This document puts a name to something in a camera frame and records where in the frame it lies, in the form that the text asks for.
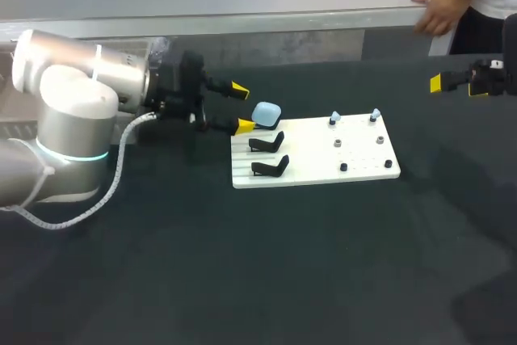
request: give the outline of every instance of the white pegboard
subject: white pegboard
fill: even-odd
[[[284,131],[285,139],[275,154],[251,152],[248,140],[274,141]],[[377,138],[384,143],[378,144]],[[334,141],[341,140],[341,147]],[[382,116],[375,123],[370,115],[342,116],[335,125],[329,117],[280,121],[275,131],[255,130],[231,138],[233,187],[282,187],[398,178],[401,173]],[[290,163],[280,178],[254,176],[252,162],[278,165],[284,155]],[[393,162],[391,168],[385,161]],[[340,166],[346,163],[347,171]]]

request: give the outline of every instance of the hand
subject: hand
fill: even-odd
[[[451,31],[463,14],[470,7],[471,0],[412,0],[413,2],[426,3],[427,10],[418,21],[414,30],[442,36]]]

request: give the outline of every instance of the yellow tip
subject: yellow tip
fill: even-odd
[[[473,95],[470,92],[470,84],[469,84],[469,97],[478,97],[478,96],[488,96],[488,93],[480,93],[479,95]]]
[[[431,79],[431,93],[442,91],[442,75],[439,74]]]
[[[246,100],[248,98],[248,96],[250,95],[250,91],[249,90],[247,90],[244,86],[240,86],[235,81],[232,81],[232,88],[236,89],[236,90],[242,90],[242,91],[246,92],[246,97],[244,98],[244,100]]]
[[[240,133],[250,133],[255,128],[255,123],[253,121],[239,119],[239,127],[235,132],[235,135]]]

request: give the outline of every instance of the white table edge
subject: white table edge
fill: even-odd
[[[82,20],[0,21],[0,44],[15,42],[21,32],[37,29],[78,39],[142,36],[195,36],[256,32],[302,32],[413,26],[422,16],[421,6],[353,11],[324,11],[257,15],[159,16]],[[447,54],[447,37],[431,46],[432,55]]]

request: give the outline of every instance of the light blue object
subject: light blue object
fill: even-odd
[[[341,115],[339,115],[336,111],[334,111],[334,112],[332,112],[332,116],[330,117],[330,119],[333,121],[340,121]]]
[[[272,127],[276,124],[281,113],[282,109],[278,105],[262,101],[253,110],[251,119],[260,126]]]
[[[375,109],[373,110],[373,112],[372,112],[372,116],[371,116],[371,117],[372,117],[372,119],[377,119],[377,118],[379,118],[379,117],[380,117],[380,111],[379,111],[377,108],[375,108]]]

